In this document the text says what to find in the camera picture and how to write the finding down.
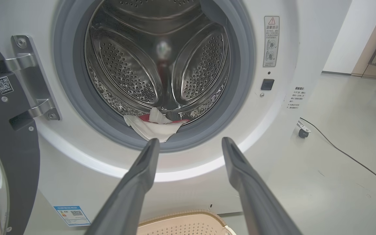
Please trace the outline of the blue energy label sticker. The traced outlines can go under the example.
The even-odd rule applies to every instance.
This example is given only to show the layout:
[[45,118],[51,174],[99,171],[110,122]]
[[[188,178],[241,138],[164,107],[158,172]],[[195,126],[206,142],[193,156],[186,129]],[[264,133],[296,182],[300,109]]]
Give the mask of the blue energy label sticker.
[[54,206],[54,209],[70,227],[91,225],[90,220],[79,206]]

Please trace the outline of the red and white garment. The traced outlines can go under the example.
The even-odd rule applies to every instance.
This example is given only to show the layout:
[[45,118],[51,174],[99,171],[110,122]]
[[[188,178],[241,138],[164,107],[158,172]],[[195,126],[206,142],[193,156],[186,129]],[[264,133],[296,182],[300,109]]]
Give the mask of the red and white garment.
[[143,139],[157,138],[161,143],[165,143],[182,125],[189,122],[188,119],[171,121],[156,107],[153,107],[149,114],[143,116],[125,115],[123,117],[126,124],[131,126]]

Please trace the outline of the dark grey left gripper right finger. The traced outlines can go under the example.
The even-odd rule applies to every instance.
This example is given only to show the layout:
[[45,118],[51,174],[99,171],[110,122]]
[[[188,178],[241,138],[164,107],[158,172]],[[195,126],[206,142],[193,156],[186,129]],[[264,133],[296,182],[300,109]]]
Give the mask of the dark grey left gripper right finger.
[[239,193],[249,235],[303,235],[236,143],[222,138],[231,186]]

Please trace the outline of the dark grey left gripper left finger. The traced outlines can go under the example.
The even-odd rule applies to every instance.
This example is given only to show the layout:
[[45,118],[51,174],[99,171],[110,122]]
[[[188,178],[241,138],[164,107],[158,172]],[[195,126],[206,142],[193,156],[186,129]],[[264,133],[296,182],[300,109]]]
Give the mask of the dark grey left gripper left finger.
[[154,184],[159,151],[159,140],[149,140],[85,235],[137,234],[145,195]]

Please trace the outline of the grey warning label sticker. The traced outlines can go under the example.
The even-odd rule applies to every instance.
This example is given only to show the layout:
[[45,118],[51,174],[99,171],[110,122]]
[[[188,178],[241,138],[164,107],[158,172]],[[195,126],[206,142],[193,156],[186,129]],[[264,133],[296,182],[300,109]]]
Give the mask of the grey warning label sticker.
[[277,53],[279,48],[279,16],[265,16],[265,52],[263,67],[271,68],[276,66]]

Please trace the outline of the white wheeled partition panel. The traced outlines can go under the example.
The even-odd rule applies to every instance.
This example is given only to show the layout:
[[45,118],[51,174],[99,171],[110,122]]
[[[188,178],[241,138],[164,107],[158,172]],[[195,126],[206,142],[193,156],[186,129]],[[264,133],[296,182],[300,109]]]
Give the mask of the white wheeled partition panel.
[[309,136],[309,134],[311,133],[311,130],[306,127],[302,122],[301,120],[299,120],[297,122],[297,126],[300,128],[299,129],[299,132],[298,132],[298,136],[301,137],[301,138],[306,138]]

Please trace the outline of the silver metal door hinge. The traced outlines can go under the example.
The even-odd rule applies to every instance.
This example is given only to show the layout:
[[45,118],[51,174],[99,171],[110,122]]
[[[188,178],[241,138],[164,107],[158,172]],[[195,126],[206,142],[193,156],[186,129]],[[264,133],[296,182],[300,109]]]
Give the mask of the silver metal door hinge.
[[11,46],[14,57],[6,59],[5,64],[20,81],[30,104],[28,114],[49,121],[61,120],[33,39],[27,35],[13,35]]

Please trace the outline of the washing machine glass door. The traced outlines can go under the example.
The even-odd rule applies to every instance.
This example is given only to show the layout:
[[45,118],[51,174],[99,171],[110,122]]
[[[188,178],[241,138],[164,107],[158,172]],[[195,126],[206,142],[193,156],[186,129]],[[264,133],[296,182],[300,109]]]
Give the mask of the washing machine glass door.
[[40,149],[30,104],[0,52],[0,234],[24,235],[37,195]]

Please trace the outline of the white front-load washing machine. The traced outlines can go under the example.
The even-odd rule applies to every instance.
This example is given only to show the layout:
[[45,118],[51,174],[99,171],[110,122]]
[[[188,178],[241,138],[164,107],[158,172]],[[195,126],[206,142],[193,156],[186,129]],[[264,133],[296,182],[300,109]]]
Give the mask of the white front-load washing machine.
[[[189,210],[242,211],[222,138],[231,138],[262,178],[269,176],[350,4],[0,0],[1,54],[14,57],[13,35],[33,39],[61,115],[33,118],[40,149],[33,207],[42,194],[49,215],[61,217],[54,206],[79,206],[92,225],[149,141],[123,116],[156,107],[171,121],[189,122],[160,142],[139,223]],[[265,16],[279,16],[271,68],[263,67]]]

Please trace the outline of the beige perforated laundry basket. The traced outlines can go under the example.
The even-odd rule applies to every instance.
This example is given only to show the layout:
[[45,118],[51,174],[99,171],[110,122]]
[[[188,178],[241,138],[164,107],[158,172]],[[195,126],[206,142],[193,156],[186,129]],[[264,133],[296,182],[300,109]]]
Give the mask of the beige perforated laundry basket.
[[224,220],[208,210],[189,210],[145,220],[137,235],[237,235]]

